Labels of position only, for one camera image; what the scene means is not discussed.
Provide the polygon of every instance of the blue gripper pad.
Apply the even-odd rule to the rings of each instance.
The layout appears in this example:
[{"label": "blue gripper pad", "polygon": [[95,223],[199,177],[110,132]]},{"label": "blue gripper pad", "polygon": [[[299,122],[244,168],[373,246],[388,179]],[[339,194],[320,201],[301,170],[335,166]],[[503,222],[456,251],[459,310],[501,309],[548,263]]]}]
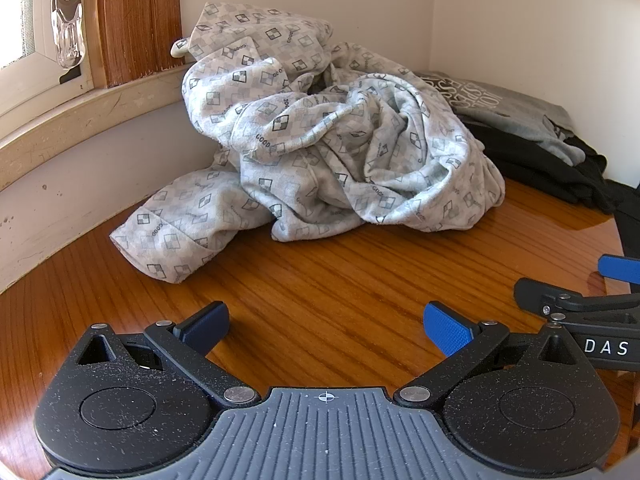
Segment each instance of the blue gripper pad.
[{"label": "blue gripper pad", "polygon": [[613,254],[603,254],[598,260],[598,272],[606,278],[640,285],[640,260]]},{"label": "blue gripper pad", "polygon": [[424,333],[446,357],[455,354],[474,338],[471,323],[465,321],[436,301],[424,307]]}]

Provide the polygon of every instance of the window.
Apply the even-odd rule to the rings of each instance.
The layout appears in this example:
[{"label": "window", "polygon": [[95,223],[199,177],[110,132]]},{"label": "window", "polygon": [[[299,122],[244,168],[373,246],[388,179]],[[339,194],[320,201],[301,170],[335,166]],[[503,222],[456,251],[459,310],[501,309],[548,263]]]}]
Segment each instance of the window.
[{"label": "window", "polygon": [[51,0],[0,0],[0,139],[93,87],[85,59],[71,71],[56,62]]}]

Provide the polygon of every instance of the crumpled fabric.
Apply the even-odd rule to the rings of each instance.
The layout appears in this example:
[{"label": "crumpled fabric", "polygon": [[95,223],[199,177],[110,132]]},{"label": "crumpled fabric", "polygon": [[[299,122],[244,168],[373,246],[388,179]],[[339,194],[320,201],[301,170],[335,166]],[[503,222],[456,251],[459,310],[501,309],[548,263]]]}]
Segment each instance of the crumpled fabric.
[{"label": "crumpled fabric", "polygon": [[437,90],[316,20],[207,4],[182,94],[213,164],[153,195],[112,234],[139,270],[177,283],[239,231],[323,238],[363,222],[469,229],[504,197],[484,146]]}]

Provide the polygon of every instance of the wooden table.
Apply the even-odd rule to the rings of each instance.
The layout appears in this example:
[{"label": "wooden table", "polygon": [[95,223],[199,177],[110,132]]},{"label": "wooden table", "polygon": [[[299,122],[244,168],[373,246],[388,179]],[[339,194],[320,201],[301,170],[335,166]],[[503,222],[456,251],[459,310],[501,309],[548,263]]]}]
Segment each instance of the wooden table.
[{"label": "wooden table", "polygon": [[[33,412],[93,322],[140,332],[223,300],[232,327],[210,358],[261,394],[270,385],[381,384],[392,392],[443,359],[422,328],[429,300],[472,320],[536,332],[542,320],[513,301],[521,276],[589,295],[628,292],[595,272],[598,256],[620,253],[612,218],[514,182],[507,197],[466,232],[366,225],[325,240],[279,243],[264,226],[239,234],[180,285],[148,278],[125,261],[108,234],[130,210],[117,215],[0,296],[0,460],[28,480],[48,470]],[[626,450],[632,378],[602,376],[623,421],[612,463]]]}]

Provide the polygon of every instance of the window frame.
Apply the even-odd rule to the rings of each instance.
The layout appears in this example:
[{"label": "window frame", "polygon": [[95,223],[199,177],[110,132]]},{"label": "window frame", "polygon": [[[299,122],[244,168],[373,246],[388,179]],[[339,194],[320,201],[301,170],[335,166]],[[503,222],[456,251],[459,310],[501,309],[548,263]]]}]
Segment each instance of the window frame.
[{"label": "window frame", "polygon": [[33,0],[35,52],[0,69],[0,139],[94,87],[88,58],[80,65],[80,76],[60,83],[67,70],[56,61],[50,9],[50,0]]},{"label": "window frame", "polygon": [[81,69],[91,84],[76,78],[53,88],[55,99],[47,101],[43,92],[25,102],[21,106],[33,110],[16,114],[10,133],[5,123],[14,111],[0,117],[0,191],[76,144],[182,99],[187,67],[170,56],[182,37],[180,0],[82,0],[82,11],[87,55]]}]

